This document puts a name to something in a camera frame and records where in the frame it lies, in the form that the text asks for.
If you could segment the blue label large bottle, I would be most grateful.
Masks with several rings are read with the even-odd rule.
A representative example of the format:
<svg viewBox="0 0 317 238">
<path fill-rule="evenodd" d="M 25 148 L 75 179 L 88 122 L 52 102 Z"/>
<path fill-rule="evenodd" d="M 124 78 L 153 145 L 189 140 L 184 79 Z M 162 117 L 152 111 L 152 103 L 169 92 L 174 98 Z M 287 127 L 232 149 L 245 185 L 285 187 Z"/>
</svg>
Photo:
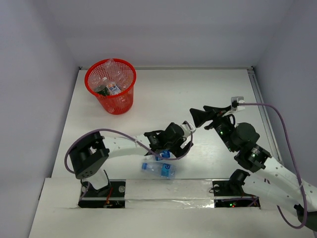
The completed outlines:
<svg viewBox="0 0 317 238">
<path fill-rule="evenodd" d="M 155 156 L 153 154 L 145 156 L 146 160 L 153 160 L 153 161 L 161 161 L 161 160 L 166 160 L 170 158 L 171 158 L 171 154 L 168 150 L 161 151 L 159 153 L 159 156 Z"/>
</svg>

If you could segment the large clear plastic bottle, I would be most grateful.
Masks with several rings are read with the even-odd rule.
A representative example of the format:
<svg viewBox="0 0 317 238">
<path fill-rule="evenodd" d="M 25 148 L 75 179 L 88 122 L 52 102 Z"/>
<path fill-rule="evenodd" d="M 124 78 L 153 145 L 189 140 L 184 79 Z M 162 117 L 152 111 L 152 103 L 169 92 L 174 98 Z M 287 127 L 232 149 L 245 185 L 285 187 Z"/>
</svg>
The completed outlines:
<svg viewBox="0 0 317 238">
<path fill-rule="evenodd" d="M 104 69 L 122 91 L 128 88 L 128 79 L 114 59 L 108 59 L 104 63 Z"/>
</svg>

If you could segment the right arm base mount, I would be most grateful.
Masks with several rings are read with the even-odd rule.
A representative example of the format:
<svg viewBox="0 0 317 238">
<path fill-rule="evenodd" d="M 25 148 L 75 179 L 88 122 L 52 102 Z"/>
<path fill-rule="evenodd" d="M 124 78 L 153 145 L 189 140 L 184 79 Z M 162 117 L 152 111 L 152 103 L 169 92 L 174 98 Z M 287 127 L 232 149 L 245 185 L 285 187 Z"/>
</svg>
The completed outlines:
<svg viewBox="0 0 317 238">
<path fill-rule="evenodd" d="M 213 180 L 209 193 L 214 195 L 215 208 L 260 208 L 259 198 L 243 191 L 247 176 L 248 172 L 237 169 L 229 179 Z"/>
</svg>

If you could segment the white label clear bottle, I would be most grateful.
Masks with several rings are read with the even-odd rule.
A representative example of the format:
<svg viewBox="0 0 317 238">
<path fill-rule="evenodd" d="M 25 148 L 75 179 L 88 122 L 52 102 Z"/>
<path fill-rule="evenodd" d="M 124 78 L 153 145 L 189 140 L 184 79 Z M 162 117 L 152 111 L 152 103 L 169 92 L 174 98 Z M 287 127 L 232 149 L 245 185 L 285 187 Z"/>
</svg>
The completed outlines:
<svg viewBox="0 0 317 238">
<path fill-rule="evenodd" d="M 122 92 L 115 81 L 109 80 L 107 77 L 103 77 L 102 80 L 103 85 L 106 87 L 107 95 L 118 95 Z"/>
</svg>

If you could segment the green label clear bottle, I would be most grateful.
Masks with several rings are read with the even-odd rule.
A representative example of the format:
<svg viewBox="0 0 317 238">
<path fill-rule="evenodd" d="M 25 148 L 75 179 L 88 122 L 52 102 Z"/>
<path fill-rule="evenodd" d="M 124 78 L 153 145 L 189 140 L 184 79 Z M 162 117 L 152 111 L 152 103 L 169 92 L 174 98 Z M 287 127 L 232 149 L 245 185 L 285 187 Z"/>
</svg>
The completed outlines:
<svg viewBox="0 0 317 238">
<path fill-rule="evenodd" d="M 93 74 L 89 77 L 88 85 L 91 90 L 97 94 L 100 94 L 102 96 L 109 95 L 106 84 L 104 83 L 103 79 L 97 74 Z"/>
</svg>

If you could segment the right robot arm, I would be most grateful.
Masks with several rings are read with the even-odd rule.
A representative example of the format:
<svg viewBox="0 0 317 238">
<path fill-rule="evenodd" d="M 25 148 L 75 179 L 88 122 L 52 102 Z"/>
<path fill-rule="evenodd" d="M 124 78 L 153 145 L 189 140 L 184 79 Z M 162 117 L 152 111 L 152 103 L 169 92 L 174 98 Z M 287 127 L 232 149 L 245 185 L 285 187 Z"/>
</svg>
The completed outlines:
<svg viewBox="0 0 317 238">
<path fill-rule="evenodd" d="M 234 126 L 229 117 L 249 106 L 243 100 L 233 101 L 226 108 L 204 106 L 203 110 L 190 109 L 195 127 L 207 121 L 205 130 L 214 129 L 230 152 L 236 152 L 235 161 L 241 166 L 228 182 L 233 194 L 241 192 L 266 198 L 285 209 L 300 222 L 295 229 L 307 227 L 317 230 L 317 188 L 303 180 L 299 169 L 291 172 L 281 165 L 267 150 L 257 144 L 259 134 L 249 123 Z"/>
</svg>

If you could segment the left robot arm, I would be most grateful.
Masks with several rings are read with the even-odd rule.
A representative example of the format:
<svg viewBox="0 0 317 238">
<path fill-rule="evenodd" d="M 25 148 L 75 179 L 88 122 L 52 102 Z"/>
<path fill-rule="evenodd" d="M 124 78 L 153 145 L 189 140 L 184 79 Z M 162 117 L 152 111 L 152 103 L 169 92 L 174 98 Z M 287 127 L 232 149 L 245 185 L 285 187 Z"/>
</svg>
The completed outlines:
<svg viewBox="0 0 317 238">
<path fill-rule="evenodd" d="M 188 154 L 196 127 L 184 121 L 170 123 L 165 130 L 145 132 L 130 136 L 123 132 L 100 128 L 78 138 L 67 150 L 65 168 L 86 186 L 85 192 L 94 192 L 96 197 L 109 194 L 111 183 L 102 169 L 106 160 L 122 156 L 153 155 L 160 159 L 163 151 L 169 151 L 172 160 L 179 160 Z"/>
</svg>

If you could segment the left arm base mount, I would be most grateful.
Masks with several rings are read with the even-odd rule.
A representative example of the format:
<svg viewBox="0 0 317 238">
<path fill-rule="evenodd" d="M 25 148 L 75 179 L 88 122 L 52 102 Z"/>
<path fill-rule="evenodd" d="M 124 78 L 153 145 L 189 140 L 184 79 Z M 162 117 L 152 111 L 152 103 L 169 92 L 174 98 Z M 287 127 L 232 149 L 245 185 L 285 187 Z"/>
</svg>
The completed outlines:
<svg viewBox="0 0 317 238">
<path fill-rule="evenodd" d="M 125 180 L 110 180 L 105 170 L 81 180 L 80 208 L 125 208 Z"/>
</svg>

